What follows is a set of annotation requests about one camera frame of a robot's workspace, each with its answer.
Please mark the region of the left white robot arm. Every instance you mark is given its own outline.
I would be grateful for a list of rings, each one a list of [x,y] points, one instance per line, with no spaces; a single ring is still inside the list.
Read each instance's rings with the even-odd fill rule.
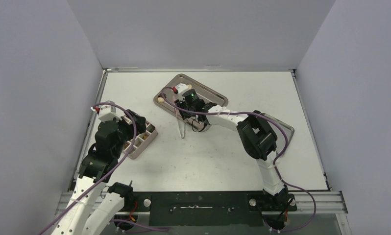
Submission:
[[[119,163],[125,145],[147,129],[146,118],[132,110],[121,116],[101,109],[98,118],[100,124],[95,133],[95,143],[82,160],[75,189],[65,211],[55,223],[54,235],[82,234],[92,207],[108,183],[109,173]]]

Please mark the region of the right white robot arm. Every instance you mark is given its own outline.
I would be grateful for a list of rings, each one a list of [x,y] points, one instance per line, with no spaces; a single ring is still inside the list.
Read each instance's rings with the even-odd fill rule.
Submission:
[[[213,102],[205,102],[195,89],[179,91],[174,87],[178,98],[174,101],[184,120],[196,122],[192,127],[203,131],[205,127],[217,125],[235,131],[248,156],[253,158],[259,168],[263,182],[266,205],[273,210],[286,211],[295,206],[274,164],[278,136],[270,123],[259,111],[243,113],[231,111]]]

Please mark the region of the steel chocolate tray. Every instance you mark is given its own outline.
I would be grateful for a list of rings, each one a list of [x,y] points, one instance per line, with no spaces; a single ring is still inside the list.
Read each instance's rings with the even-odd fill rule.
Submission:
[[[177,74],[170,82],[168,82],[166,85],[162,86],[161,88],[165,86],[174,87],[179,83],[184,83],[187,85],[191,84],[192,89],[195,89],[198,97],[203,99],[205,102],[213,102],[220,106],[226,106],[228,104],[228,99],[226,96],[220,94],[219,92],[209,88],[208,86],[192,79],[191,77],[183,73]],[[156,94],[155,97],[153,98],[153,102],[155,103],[155,105],[176,118],[174,108],[166,102],[158,103],[157,98],[159,97],[162,97],[161,92],[158,92],[158,94]],[[203,128],[203,124],[202,122],[196,123],[194,119],[195,118],[192,117],[183,121],[185,122],[186,125],[190,126],[192,130],[200,131]]]

